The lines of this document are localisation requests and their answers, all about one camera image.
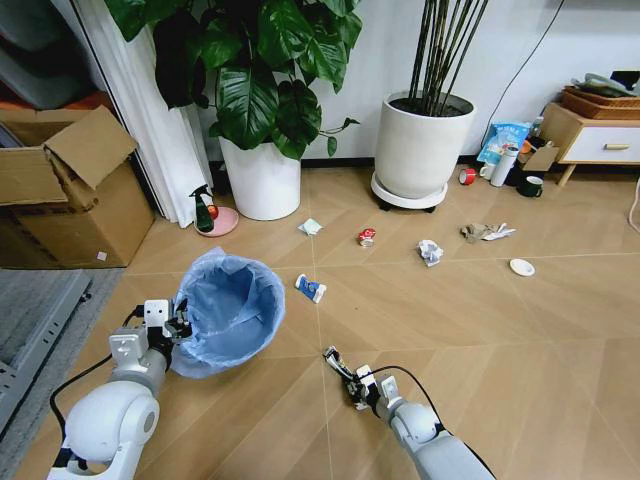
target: wooden cabinet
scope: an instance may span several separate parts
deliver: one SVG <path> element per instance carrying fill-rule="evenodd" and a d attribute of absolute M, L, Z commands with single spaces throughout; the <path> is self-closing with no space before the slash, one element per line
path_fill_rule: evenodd
<path fill-rule="evenodd" d="M 579 164 L 640 165 L 639 120 L 593 120 L 550 103 L 540 136 L 560 148 L 557 162 L 567 165 L 560 186 Z"/>

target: blue bag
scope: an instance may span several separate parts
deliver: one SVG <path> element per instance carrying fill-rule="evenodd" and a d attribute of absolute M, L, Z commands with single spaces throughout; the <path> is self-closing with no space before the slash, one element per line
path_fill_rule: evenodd
<path fill-rule="evenodd" d="M 182 278 L 175 304 L 187 299 L 193 334 L 173 351 L 171 368 L 204 378 L 265 348 L 284 317 L 284 286 L 257 260 L 220 248 L 198 258 Z"/>
<path fill-rule="evenodd" d="M 478 161 L 489 165 L 497 165 L 500 163 L 500 157 L 502 157 L 506 147 L 511 145 L 518 150 L 522 148 L 530 129 L 531 123 L 492 123 L 488 140 L 478 154 Z"/>

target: white curtain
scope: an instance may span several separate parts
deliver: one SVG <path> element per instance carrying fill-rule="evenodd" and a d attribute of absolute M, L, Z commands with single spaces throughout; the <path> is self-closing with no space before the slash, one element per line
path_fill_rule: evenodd
<path fill-rule="evenodd" d="M 181 227 L 194 219 L 189 194 L 211 176 L 196 107 L 167 109 L 155 82 L 155 50 L 148 28 L 127 43 L 104 0 L 71 0 L 164 215 Z"/>

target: power cord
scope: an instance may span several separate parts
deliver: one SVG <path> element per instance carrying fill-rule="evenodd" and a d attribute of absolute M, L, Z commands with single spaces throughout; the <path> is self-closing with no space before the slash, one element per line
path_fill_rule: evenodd
<path fill-rule="evenodd" d="M 436 406 L 431 401 L 431 397 L 427 393 L 427 390 L 422 386 L 422 384 L 420 383 L 420 380 L 418 380 L 416 378 L 416 376 L 413 373 L 411 373 L 409 370 L 407 370 L 406 368 L 400 367 L 398 365 L 387 365 L 386 367 L 380 367 L 380 368 L 376 368 L 375 370 L 372 370 L 371 373 L 368 373 L 367 375 L 365 375 L 365 377 L 369 376 L 369 375 L 373 375 L 374 373 L 384 372 L 385 370 L 400 370 L 400 371 L 406 373 L 407 375 L 409 375 L 411 377 L 411 379 L 414 382 L 416 382 L 416 385 L 418 385 L 418 387 L 420 388 L 420 390 L 422 391 L 424 396 L 427 398 L 427 401 L 429 402 L 429 405 L 431 405 L 431 408 L 433 409 L 433 413 L 436 414 L 436 417 L 438 417 L 438 421 L 440 422 L 440 424 L 442 424 L 442 420 L 440 419 L 440 415 L 438 415 L 438 411 L 436 410 Z"/>
<path fill-rule="evenodd" d="M 136 308 L 134 308 L 133 311 L 129 315 L 127 315 L 127 318 L 122 323 L 122 326 L 126 327 L 127 325 L 129 325 L 129 322 L 134 317 L 144 317 L 144 305 L 137 305 Z M 51 407 L 51 411 L 55 415 L 56 420 L 58 420 L 58 425 L 60 426 L 60 433 L 62 435 L 61 443 L 64 443 L 64 440 L 67 438 L 67 434 L 65 433 L 66 421 L 65 421 L 64 415 L 62 415 L 62 412 L 60 412 L 60 409 L 56 404 L 56 397 L 60 394 L 60 392 L 62 392 L 65 388 L 67 388 L 72 383 L 76 382 L 77 380 L 80 380 L 85 375 L 93 372 L 96 368 L 100 368 L 102 365 L 107 363 L 109 360 L 111 360 L 111 357 L 112 357 L 111 354 L 107 355 L 102 360 L 94 363 L 89 368 L 77 374 L 75 377 L 72 377 L 66 382 L 64 382 L 62 385 L 60 385 L 51 393 L 51 396 L 49 397 L 49 406 Z"/>
<path fill-rule="evenodd" d="M 416 376 L 413 373 L 411 373 L 409 370 L 407 370 L 406 368 L 401 367 L 399 365 L 387 365 L 387 366 L 384 366 L 384 367 L 376 368 L 375 370 L 372 370 L 371 373 L 367 373 L 366 375 L 363 375 L 362 377 L 357 377 L 357 378 L 359 380 L 362 380 L 364 377 L 368 377 L 369 375 L 373 375 L 374 373 L 384 372 L 385 370 L 400 370 L 401 372 L 404 372 L 407 375 L 409 375 L 411 377 L 411 379 L 416 383 L 416 385 L 418 385 L 418 388 L 420 388 L 420 390 L 422 391 L 422 393 L 426 397 L 427 401 L 429 402 L 429 405 L 431 405 L 431 408 L 433 409 L 433 413 L 435 413 L 436 417 L 438 418 L 438 421 L 440 422 L 440 425 L 442 426 L 442 429 L 444 429 L 447 432 L 449 432 L 449 430 L 442 423 L 442 419 L 440 418 L 440 415 L 438 414 L 438 411 L 436 410 L 436 405 L 431 400 L 431 397 L 427 393 L 427 390 L 422 386 L 422 384 L 420 383 L 420 380 L 418 380 L 416 378 Z M 468 444 L 465 443 L 465 445 L 471 451 L 471 453 L 473 453 L 473 455 L 478 459 L 478 461 L 484 466 L 484 468 L 486 468 L 487 471 L 493 476 L 493 478 L 496 478 L 495 474 L 491 471 L 491 469 L 489 468 L 489 465 L 486 464 L 486 462 L 482 459 L 482 457 L 480 455 L 478 455 L 476 453 L 476 451 L 473 448 L 471 448 Z"/>
<path fill-rule="evenodd" d="M 522 72 L 522 70 L 524 70 L 524 67 L 527 66 L 527 63 L 529 63 L 529 60 L 531 60 L 531 57 L 533 57 L 533 54 L 536 53 L 536 51 L 538 50 L 538 47 L 540 46 L 540 44 L 542 43 L 542 41 L 544 40 L 544 38 L 547 36 L 547 33 L 549 33 L 549 30 L 551 30 L 551 27 L 553 26 L 553 24 L 556 21 L 556 18 L 558 18 L 558 14 L 560 13 L 560 10 L 562 10 L 562 7 L 564 5 L 564 2 L 566 0 L 561 0 L 560 4 L 558 5 L 558 8 L 556 9 L 556 13 L 553 15 L 553 18 L 551 19 L 551 21 L 549 22 L 549 25 L 547 25 L 547 29 L 544 31 L 544 33 L 542 34 L 542 36 L 540 37 L 540 40 L 538 40 L 538 43 L 536 44 L 536 46 L 533 48 L 533 50 L 531 51 L 531 53 L 529 54 L 529 56 L 527 57 L 527 59 L 524 61 L 524 63 L 520 66 L 520 68 L 518 69 L 518 71 L 516 72 L 516 74 L 513 76 L 513 78 L 511 79 L 511 81 L 507 84 L 507 87 L 504 89 L 504 91 L 502 92 L 502 95 L 500 95 L 500 99 L 498 100 L 498 103 L 496 104 L 496 108 L 493 109 L 493 112 L 491 112 L 491 116 L 489 117 L 489 120 L 487 121 L 487 126 L 484 129 L 484 134 L 482 135 L 482 138 L 480 139 L 480 149 L 482 150 L 482 144 L 484 143 L 484 139 L 487 136 L 487 132 L 489 131 L 489 127 L 491 126 L 491 120 L 493 120 L 493 116 L 496 114 L 496 112 L 498 111 L 498 108 L 500 107 L 500 104 L 502 103 L 502 100 L 504 99 L 505 95 L 507 94 L 507 92 L 509 91 L 509 88 L 511 88 L 511 85 L 513 85 L 513 82 L 516 81 L 516 78 L 518 78 L 518 75 L 520 75 L 520 72 Z"/>
<path fill-rule="evenodd" d="M 633 222 L 633 212 L 635 211 L 636 207 L 638 206 L 638 199 L 640 198 L 640 178 L 638 178 L 638 183 L 636 183 L 636 196 L 635 199 L 633 200 L 633 205 L 631 205 L 631 210 L 629 210 L 629 225 L 631 225 L 633 227 L 633 229 L 640 233 L 640 227 L 638 227 L 634 222 Z"/>

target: black mug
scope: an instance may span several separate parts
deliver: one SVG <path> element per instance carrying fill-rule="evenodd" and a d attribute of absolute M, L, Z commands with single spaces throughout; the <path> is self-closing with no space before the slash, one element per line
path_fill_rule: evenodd
<path fill-rule="evenodd" d="M 518 193 L 525 197 L 539 197 L 542 195 L 542 184 L 544 182 L 541 178 L 538 177 L 526 177 L 522 180 L 520 185 L 518 185 Z"/>

